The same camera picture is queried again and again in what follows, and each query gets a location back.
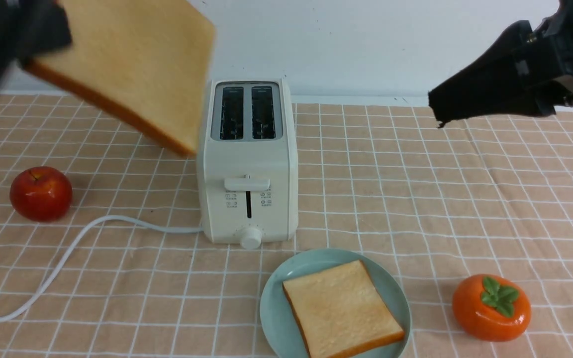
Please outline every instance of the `persimmon leaf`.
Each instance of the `persimmon leaf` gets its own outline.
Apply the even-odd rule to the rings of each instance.
[[[519,291],[511,286],[501,286],[496,295],[499,301],[513,303],[519,298]]]
[[[500,285],[496,279],[493,279],[489,276],[485,276],[483,278],[483,287],[485,288],[486,292],[491,295],[496,295],[498,293],[498,288]]]
[[[486,306],[490,306],[492,308],[495,308],[496,305],[498,304],[498,301],[496,300],[496,297],[494,297],[493,295],[484,292],[481,294],[481,301],[486,305]]]
[[[514,305],[511,303],[499,302],[496,306],[496,311],[500,313],[500,315],[511,319],[514,316]]]

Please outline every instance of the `white toaster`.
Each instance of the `white toaster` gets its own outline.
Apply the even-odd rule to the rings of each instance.
[[[211,81],[196,174],[202,228],[214,243],[257,249],[298,226],[298,154],[282,79]]]

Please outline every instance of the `light blue plate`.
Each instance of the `light blue plate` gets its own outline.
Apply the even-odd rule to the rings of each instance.
[[[375,261],[355,252],[340,249],[318,249],[301,252],[286,260],[273,272],[264,290],[262,290],[260,301],[262,330],[269,345],[280,358],[306,358],[309,356],[291,312],[291,306],[289,306],[284,291],[282,291],[282,282],[285,279],[312,274],[355,260],[364,262],[373,278],[375,288],[406,332],[402,342],[372,349],[355,356],[355,358],[398,358],[402,355],[411,336],[412,322],[408,301],[393,276]]]

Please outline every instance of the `toast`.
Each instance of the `toast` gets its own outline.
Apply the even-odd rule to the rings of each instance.
[[[187,0],[59,0],[73,43],[21,68],[195,155],[215,27]]]
[[[282,288],[310,358],[350,358],[404,339],[361,260],[286,280]]]

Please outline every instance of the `orange persimmon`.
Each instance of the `orange persimmon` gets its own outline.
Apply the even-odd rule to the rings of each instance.
[[[488,342],[507,342],[522,335],[532,319],[523,290],[493,274],[475,274],[459,283],[452,311],[469,335]]]

